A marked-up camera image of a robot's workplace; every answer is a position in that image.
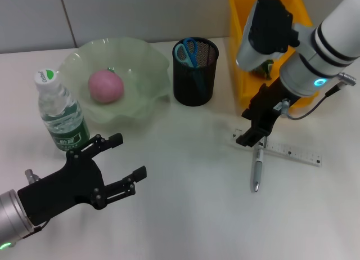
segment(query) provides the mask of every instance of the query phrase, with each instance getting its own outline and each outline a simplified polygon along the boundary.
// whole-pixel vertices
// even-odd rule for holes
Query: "gray wall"
[[[60,0],[0,0],[0,53],[72,47]]]
[[[319,24],[342,0],[303,1]],[[0,53],[72,48],[106,37],[228,36],[228,0],[64,0],[64,7],[61,0],[0,0]]]

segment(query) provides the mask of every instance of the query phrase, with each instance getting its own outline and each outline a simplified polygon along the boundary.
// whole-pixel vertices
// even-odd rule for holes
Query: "white table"
[[[255,194],[252,152],[226,145],[233,124],[250,123],[236,116],[226,40],[213,41],[220,57],[208,104],[186,107],[171,95],[143,124],[89,124],[93,135],[124,136],[123,145],[95,160],[106,183],[147,167],[136,195],[102,211],[78,205],[0,259],[359,259],[360,84],[304,120],[277,121],[273,140],[313,146],[323,154],[322,168],[266,155]],[[153,45],[172,61],[174,42]],[[58,68],[71,52],[0,55],[1,193],[26,186],[28,168],[44,177],[64,165],[38,114],[32,78],[39,68]],[[360,78],[359,65],[346,71]]]

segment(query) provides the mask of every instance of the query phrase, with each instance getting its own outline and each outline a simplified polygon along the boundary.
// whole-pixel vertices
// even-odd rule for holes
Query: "pink ball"
[[[124,93],[123,80],[109,70],[100,70],[89,77],[91,97],[103,104],[117,101]]]

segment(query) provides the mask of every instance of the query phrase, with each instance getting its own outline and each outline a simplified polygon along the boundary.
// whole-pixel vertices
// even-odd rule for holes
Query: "pen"
[[[254,164],[254,191],[257,192],[259,190],[260,182],[261,182],[261,172],[263,170],[263,157],[264,157],[264,148],[266,146],[267,137],[264,137],[264,144],[259,142],[258,147],[256,149],[256,160]]]

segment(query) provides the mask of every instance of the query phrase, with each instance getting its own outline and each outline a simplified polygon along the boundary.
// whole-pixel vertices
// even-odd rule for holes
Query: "ruler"
[[[235,128],[232,133],[232,137],[230,139],[232,146],[237,146],[240,148],[244,148],[243,146],[235,143],[235,140],[242,134],[242,130]],[[276,156],[280,156],[282,158],[286,158],[289,160],[294,160],[300,163],[305,163],[309,165],[313,165],[316,167],[321,167],[322,156],[320,153],[311,151],[308,149],[301,149],[296,146],[291,146],[287,144],[280,144],[278,142],[272,141],[270,137],[267,137],[267,142],[264,143],[264,139],[261,141],[264,146],[264,152]]]

